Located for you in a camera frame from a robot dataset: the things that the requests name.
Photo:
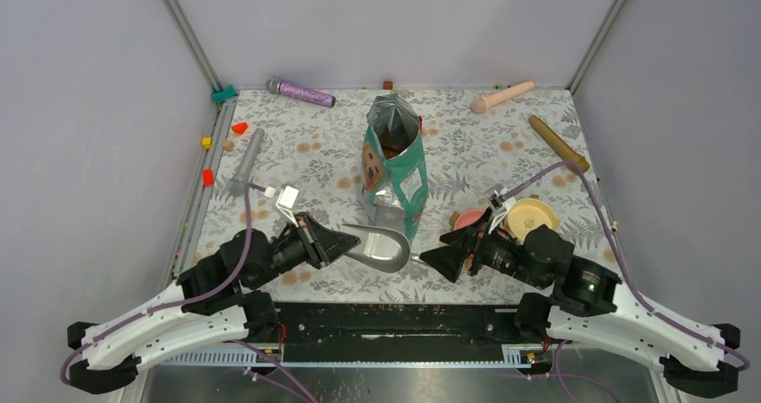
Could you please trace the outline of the grey plastic scoop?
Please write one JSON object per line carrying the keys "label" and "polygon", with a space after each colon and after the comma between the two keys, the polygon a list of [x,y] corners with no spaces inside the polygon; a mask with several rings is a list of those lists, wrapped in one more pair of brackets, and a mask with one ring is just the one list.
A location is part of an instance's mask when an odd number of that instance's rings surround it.
{"label": "grey plastic scoop", "polygon": [[419,255],[412,252],[410,242],[402,232],[359,224],[343,224],[340,231],[360,241],[346,256],[380,272],[397,273],[410,261],[419,260]]}

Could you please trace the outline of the green dog food bag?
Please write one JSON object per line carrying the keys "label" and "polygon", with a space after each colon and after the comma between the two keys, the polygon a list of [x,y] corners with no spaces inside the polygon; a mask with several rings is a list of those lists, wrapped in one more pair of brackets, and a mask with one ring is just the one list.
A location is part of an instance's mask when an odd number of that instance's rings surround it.
{"label": "green dog food bag", "polygon": [[366,119],[361,170],[369,222],[412,241],[429,195],[422,119],[395,93],[376,97]]}

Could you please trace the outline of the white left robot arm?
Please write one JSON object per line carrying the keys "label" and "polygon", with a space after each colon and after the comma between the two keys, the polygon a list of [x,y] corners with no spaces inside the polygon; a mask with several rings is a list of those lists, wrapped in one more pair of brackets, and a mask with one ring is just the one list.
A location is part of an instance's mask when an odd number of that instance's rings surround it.
{"label": "white left robot arm", "polygon": [[269,238],[253,227],[248,193],[243,201],[245,228],[153,298],[105,323],[69,325],[72,353],[60,368],[61,382],[92,395],[105,394],[198,347],[269,340],[282,325],[262,286],[301,264],[324,268],[361,243],[307,213],[291,213],[279,235]]}

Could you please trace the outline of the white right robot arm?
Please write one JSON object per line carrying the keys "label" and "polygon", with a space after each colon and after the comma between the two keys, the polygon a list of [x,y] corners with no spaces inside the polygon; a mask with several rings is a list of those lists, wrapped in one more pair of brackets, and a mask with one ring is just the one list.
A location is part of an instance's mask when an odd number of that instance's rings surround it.
{"label": "white right robot arm", "polygon": [[593,346],[704,399],[737,390],[739,368],[725,360],[739,346],[736,327],[692,321],[635,294],[617,272],[576,255],[558,225],[540,200],[494,193],[473,223],[443,234],[440,247],[420,259],[452,283],[488,267],[531,286],[507,327],[523,340]]}

